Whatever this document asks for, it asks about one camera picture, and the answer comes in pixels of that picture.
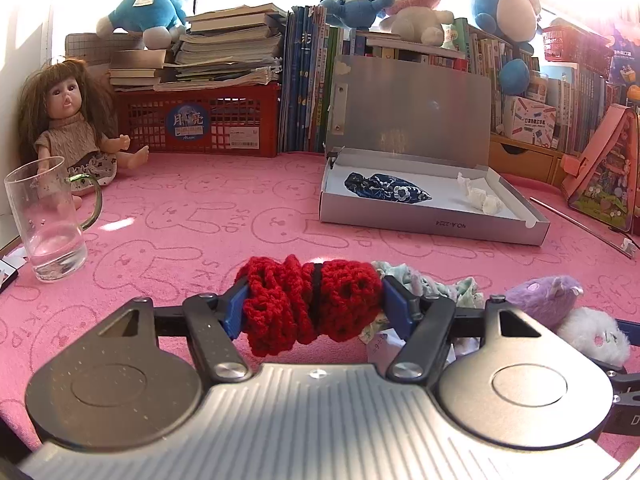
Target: red crochet scrunchie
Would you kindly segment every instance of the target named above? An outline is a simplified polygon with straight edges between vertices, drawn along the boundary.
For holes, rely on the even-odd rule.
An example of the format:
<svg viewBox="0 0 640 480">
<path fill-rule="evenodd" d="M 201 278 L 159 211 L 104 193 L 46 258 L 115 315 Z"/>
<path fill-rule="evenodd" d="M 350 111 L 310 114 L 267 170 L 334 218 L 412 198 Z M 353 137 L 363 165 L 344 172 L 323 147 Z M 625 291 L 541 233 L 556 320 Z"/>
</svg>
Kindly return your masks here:
<svg viewBox="0 0 640 480">
<path fill-rule="evenodd" d="M 322 265 L 318 297 L 313 298 L 314 264 L 300 265 L 290 254 L 283 263 L 254 256 L 240 269 L 247 276 L 243 331 L 254 355 L 264 357 L 309 344 L 326 334 L 337 342 L 356 337 L 380 312 L 382 282 L 362 262 L 331 260 Z M 314 312 L 310 304 L 315 300 Z"/>
</svg>

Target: blue floral fabric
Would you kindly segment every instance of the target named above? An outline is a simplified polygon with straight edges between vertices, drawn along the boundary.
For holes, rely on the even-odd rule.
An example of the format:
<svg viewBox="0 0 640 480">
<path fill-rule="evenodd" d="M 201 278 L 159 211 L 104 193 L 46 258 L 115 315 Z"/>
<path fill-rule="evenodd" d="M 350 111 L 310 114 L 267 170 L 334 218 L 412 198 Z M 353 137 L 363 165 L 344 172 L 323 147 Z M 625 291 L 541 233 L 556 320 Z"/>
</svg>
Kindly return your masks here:
<svg viewBox="0 0 640 480">
<path fill-rule="evenodd" d="M 407 204 L 431 200 L 429 193 L 415 184 L 383 173 L 375 173 L 370 178 L 365 178 L 361 174 L 353 172 L 344 181 L 344 185 L 349 191 L 362 198 Z"/>
</svg>

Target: pink blanket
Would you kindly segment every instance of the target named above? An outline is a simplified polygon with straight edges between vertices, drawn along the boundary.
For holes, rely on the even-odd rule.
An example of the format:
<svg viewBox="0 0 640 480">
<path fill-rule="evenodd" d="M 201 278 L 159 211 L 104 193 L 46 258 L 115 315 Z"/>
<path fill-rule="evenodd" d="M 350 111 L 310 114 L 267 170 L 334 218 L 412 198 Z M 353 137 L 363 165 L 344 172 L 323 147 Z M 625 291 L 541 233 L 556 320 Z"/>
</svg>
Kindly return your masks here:
<svg viewBox="0 0 640 480">
<path fill-rule="evenodd" d="M 486 295 L 529 278 L 570 274 L 585 290 L 579 304 L 640 320 L 638 261 L 546 210 L 551 228 L 540 248 L 321 224 L 323 168 L 321 156 L 298 153 L 274 159 L 152 154 L 133 176 L 119 176 L 104 189 L 102 215 L 85 234 L 90 256 L 82 269 L 43 285 L 25 266 L 0 294 L 1 415 L 31 447 L 38 446 L 24 409 L 34 371 L 133 296 L 171 305 L 198 292 L 221 292 L 252 255 L 405 262 L 444 283 L 474 276 Z M 529 180 L 514 184 L 525 196 L 568 212 L 557 190 Z M 80 218 L 91 202 L 85 199 Z M 569 214 L 622 241 L 597 222 Z M 260 363 L 244 337 L 237 345 L 252 366 Z M 188 355 L 183 340 L 163 338 L 161 346 Z M 639 357 L 634 350 L 627 368 L 639 370 Z M 351 363 L 365 361 L 366 353 L 358 340 L 321 338 L 271 360 Z M 639 443 L 608 434 L 600 439 L 620 461 Z"/>
</svg>

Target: doll's hair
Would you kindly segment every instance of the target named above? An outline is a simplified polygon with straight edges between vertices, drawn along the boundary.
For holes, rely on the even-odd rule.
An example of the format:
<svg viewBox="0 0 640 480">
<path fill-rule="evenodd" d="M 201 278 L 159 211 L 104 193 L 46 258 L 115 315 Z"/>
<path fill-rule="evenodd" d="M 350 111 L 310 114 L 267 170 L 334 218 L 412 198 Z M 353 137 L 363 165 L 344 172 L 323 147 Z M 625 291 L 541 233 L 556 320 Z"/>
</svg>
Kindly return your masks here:
<svg viewBox="0 0 640 480">
<path fill-rule="evenodd" d="M 96 144 L 102 134 L 113 137 L 116 131 L 113 95 L 106 85 L 89 74 L 87 64 L 81 59 L 68 58 L 60 63 L 47 63 L 33 73 L 22 87 L 18 104 L 18 136 L 20 158 L 26 164 L 36 160 L 35 141 L 49 128 L 47 92 L 68 78 L 75 78 L 82 96 L 80 112 L 95 131 Z"/>
</svg>

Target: blue plush toy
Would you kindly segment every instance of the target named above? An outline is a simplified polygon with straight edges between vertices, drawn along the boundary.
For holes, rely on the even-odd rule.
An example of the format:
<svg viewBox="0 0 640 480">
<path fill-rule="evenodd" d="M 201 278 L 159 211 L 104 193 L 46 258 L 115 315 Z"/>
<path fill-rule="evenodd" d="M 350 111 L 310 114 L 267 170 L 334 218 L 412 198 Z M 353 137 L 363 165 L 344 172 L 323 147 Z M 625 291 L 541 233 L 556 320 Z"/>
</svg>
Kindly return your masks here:
<svg viewBox="0 0 640 480">
<path fill-rule="evenodd" d="M 482 30 L 533 54 L 529 41 L 540 30 L 539 0 L 471 0 L 471 13 Z M 502 91 L 508 95 L 521 94 L 529 85 L 529 69 L 521 59 L 508 62 L 499 76 Z"/>
<path fill-rule="evenodd" d="M 182 0 L 122 0 L 96 26 L 98 37 L 107 39 L 117 28 L 142 34 L 150 50 L 164 49 L 186 32 Z"/>
<path fill-rule="evenodd" d="M 334 27 L 369 30 L 376 17 L 384 17 L 383 9 L 395 0 L 320 0 L 326 8 L 326 22 Z"/>
</svg>

